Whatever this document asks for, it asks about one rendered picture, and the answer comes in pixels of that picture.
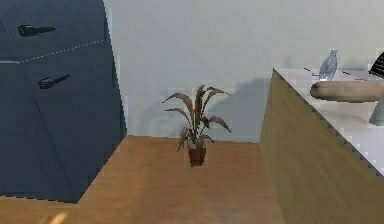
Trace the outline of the wooden counter with white top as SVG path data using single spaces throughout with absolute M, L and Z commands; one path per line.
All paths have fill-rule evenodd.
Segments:
M 375 104 L 318 100 L 303 69 L 272 72 L 259 141 L 285 224 L 384 224 Z

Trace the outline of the brown potted houseplant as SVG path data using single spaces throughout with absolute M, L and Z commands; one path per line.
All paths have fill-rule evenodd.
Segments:
M 191 167 L 202 166 L 205 162 L 207 153 L 205 141 L 209 140 L 214 142 L 214 140 L 209 135 L 204 134 L 203 131 L 209 129 L 211 123 L 219 124 L 228 132 L 231 132 L 229 126 L 221 117 L 211 116 L 208 118 L 204 115 L 208 102 L 216 94 L 226 94 L 226 91 L 201 85 L 196 92 L 195 101 L 192 101 L 192 99 L 184 93 L 174 93 L 164 100 L 164 102 L 166 102 L 170 99 L 177 98 L 181 100 L 188 109 L 188 113 L 181 108 L 169 108 L 168 112 L 178 112 L 183 115 L 188 122 L 188 125 L 184 126 L 180 131 L 177 150 L 180 150 L 184 146 L 188 147 L 188 157 Z

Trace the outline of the black ribbed object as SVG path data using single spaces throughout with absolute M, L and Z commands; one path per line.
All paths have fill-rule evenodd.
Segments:
M 368 73 L 384 79 L 384 52 L 378 56 Z

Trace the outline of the dark blue-grey fridge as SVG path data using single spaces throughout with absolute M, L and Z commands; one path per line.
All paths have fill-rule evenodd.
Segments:
M 0 0 L 0 196 L 76 203 L 125 135 L 105 0 Z

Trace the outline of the clear glass bottle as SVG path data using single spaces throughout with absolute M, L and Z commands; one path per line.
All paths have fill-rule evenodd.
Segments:
M 329 56 L 323 61 L 319 70 L 320 81 L 331 81 L 337 70 L 337 49 L 332 49 Z

